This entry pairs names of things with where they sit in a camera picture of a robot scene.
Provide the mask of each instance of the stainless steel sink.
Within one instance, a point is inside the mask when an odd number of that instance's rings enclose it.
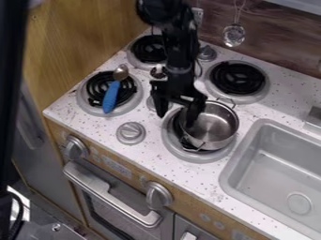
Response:
[[[253,124],[220,176],[230,196],[321,239],[321,142],[271,120]]]

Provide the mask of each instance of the metal pot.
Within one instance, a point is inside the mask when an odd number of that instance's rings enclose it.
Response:
[[[179,115],[179,125],[183,138],[198,150],[219,150],[227,146],[236,136],[239,120],[233,107],[219,101],[207,101],[205,110],[200,113],[192,127],[186,127],[187,108]]]

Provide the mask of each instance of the speckled white countertop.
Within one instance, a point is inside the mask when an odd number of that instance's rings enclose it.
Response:
[[[205,70],[220,61],[243,60],[259,66],[266,72],[271,81],[269,93],[263,100],[250,105],[236,106],[235,111],[240,120],[237,145],[252,123],[260,118],[273,119],[321,140],[321,136],[302,129],[304,119],[311,107],[321,105],[320,80],[220,47],[214,46],[214,48],[218,52],[218,58],[214,62],[203,63]],[[119,64],[123,63],[128,64],[125,50],[118,52],[90,75],[102,70],[114,70]],[[77,89],[76,85],[47,108],[43,112],[44,115],[57,124],[76,131],[88,140],[120,155],[130,163],[156,174],[168,182],[172,182],[177,188],[183,189],[202,202],[219,209],[224,214],[251,226],[268,237],[285,240],[310,239],[222,191],[219,185],[219,175],[236,146],[228,157],[204,165],[189,163],[174,157],[161,141],[162,119],[159,119],[145,105],[149,96],[149,73],[136,69],[130,64],[128,66],[130,67],[130,74],[140,79],[144,87],[143,100],[131,112],[114,118],[89,115],[82,111],[76,103],[75,92],[73,91]],[[202,78],[196,85],[206,92]],[[146,138],[140,144],[126,146],[116,139],[116,129],[129,121],[139,122],[146,128]]]

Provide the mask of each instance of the pot handle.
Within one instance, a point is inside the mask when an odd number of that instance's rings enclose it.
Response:
[[[220,101],[220,100],[229,100],[229,101],[233,104],[233,106],[232,106],[231,109],[234,109],[234,108],[236,107],[236,105],[237,105],[231,98],[218,97],[218,98],[216,98],[216,100],[217,100],[217,101]]]
[[[183,139],[186,141],[186,136],[181,137],[180,142],[181,142]],[[206,144],[206,143],[203,142],[203,143],[202,143],[199,147],[197,147],[196,149],[186,148],[186,147],[184,147],[184,145],[182,145],[182,148],[183,148],[183,150],[185,150],[185,151],[187,151],[187,152],[190,152],[190,153],[198,153],[200,150],[202,150],[202,147],[203,147],[205,144]]]

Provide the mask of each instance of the oven handle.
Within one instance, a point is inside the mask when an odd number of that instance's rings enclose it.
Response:
[[[107,182],[103,181],[88,169],[74,161],[70,161],[65,165],[64,174],[77,187],[81,188],[88,194],[99,198],[101,201],[112,206],[126,217],[146,228],[155,228],[161,222],[161,215],[157,212],[150,211],[146,216],[144,216],[118,200],[108,192],[110,185]]]

